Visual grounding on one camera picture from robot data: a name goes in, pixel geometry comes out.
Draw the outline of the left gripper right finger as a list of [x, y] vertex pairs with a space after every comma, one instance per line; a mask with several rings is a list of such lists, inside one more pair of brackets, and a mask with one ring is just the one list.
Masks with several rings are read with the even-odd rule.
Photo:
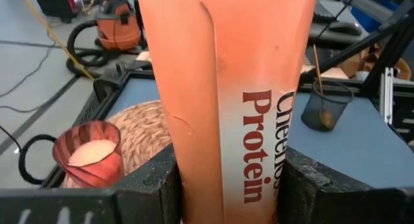
[[414, 224], [414, 188], [373, 188], [287, 148], [279, 224]]

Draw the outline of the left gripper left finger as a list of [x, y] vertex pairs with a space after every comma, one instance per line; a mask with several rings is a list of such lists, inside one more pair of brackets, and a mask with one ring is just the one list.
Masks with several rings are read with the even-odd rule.
[[0, 224], [180, 224], [173, 146], [105, 189], [0, 190]]

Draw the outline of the orange Cheerios Protein cereal box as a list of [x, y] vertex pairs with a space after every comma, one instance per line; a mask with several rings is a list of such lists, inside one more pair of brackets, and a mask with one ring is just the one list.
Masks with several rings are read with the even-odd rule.
[[138, 0], [184, 224], [277, 224], [316, 0]]

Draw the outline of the red glass candle cup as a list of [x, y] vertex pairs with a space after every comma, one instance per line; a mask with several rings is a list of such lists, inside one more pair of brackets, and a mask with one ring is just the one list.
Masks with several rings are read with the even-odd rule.
[[103, 188], [124, 176], [120, 130], [104, 121], [90, 121], [65, 131], [52, 155], [80, 187]]

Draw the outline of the round woven placemat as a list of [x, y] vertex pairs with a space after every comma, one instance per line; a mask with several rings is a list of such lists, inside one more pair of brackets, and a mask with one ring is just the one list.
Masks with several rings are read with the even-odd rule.
[[[159, 100], [131, 106], [104, 122], [109, 122], [120, 130], [124, 176], [142, 166], [171, 143]], [[65, 176], [63, 187], [83, 188], [68, 175]]]

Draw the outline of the black mesh cup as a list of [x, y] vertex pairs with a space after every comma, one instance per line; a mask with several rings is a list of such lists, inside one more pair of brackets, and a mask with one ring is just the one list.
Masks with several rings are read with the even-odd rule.
[[354, 93], [343, 83], [315, 81], [301, 120], [310, 129], [332, 131], [353, 98]]

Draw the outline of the wooden spoon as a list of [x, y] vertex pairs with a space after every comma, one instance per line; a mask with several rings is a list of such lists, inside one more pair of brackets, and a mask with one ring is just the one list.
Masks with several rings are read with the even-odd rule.
[[[318, 82], [318, 85], [319, 85], [319, 93], [321, 95], [323, 95], [323, 86], [322, 86], [322, 82], [321, 82], [320, 64], [319, 64], [318, 53], [317, 53], [317, 49], [316, 49], [315, 44], [312, 45], [312, 49], [313, 49], [315, 65], [316, 65], [315, 68], [316, 68], [317, 82]], [[324, 127], [326, 129], [332, 130], [333, 127], [334, 127], [333, 117], [332, 117], [331, 113], [324, 108], [323, 105], [324, 105], [324, 101], [323, 101], [323, 97], [321, 97], [320, 120], [321, 120], [321, 123], [324, 125]]]

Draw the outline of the light wooden side board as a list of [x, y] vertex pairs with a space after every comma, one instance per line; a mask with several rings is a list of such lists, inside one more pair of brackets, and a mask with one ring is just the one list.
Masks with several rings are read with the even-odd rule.
[[[309, 72], [311, 69], [313, 69], [313, 65], [303, 65], [301, 68], [301, 74], [304, 74], [305, 72]], [[349, 77], [342, 71], [339, 67], [332, 67], [328, 71], [321, 73], [322, 78], [335, 78], [335, 79], [344, 79], [348, 80]]]

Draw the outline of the black computer mouse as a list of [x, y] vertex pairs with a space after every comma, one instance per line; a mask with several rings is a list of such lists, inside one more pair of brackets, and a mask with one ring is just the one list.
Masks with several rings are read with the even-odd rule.
[[360, 25], [356, 22], [335, 21], [329, 25], [327, 30], [329, 32], [336, 32], [351, 36], [360, 36], [362, 34]]

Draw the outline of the black equipment case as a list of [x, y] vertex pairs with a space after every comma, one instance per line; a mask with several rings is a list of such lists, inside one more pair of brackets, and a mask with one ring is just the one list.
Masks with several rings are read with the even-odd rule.
[[63, 23], [71, 23], [80, 9], [75, 0], [36, 0], [41, 11], [49, 17], [56, 17]]

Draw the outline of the silver aluminium post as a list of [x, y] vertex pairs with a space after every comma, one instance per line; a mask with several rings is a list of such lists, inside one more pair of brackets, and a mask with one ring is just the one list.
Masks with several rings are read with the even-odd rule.
[[386, 67], [380, 80], [380, 114], [389, 126], [393, 122], [393, 72], [394, 68]]

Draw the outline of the black table frame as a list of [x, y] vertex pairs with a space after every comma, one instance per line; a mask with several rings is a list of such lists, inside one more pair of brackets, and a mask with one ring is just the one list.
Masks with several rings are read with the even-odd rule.
[[[383, 20], [377, 30], [363, 39], [345, 40], [343, 36], [333, 36], [327, 29], [333, 26], [329, 21], [326, 26], [309, 35], [309, 46], [319, 46], [324, 49], [336, 49], [340, 53], [320, 64], [320, 68], [311, 68], [300, 77], [299, 90], [304, 92], [304, 85], [318, 73], [326, 73], [335, 65], [346, 62], [349, 58], [359, 54], [358, 68], [362, 69], [369, 59], [373, 60], [375, 72], [381, 71], [397, 61], [406, 50], [410, 41], [414, 39], [414, 0], [404, 2]], [[89, 120], [102, 119], [109, 112], [123, 91], [128, 79], [139, 78], [154, 80], [152, 65], [148, 61], [133, 62], [130, 65], [118, 63], [116, 69], [107, 71], [94, 83], [94, 91], [84, 105], [75, 124], [83, 124]]]

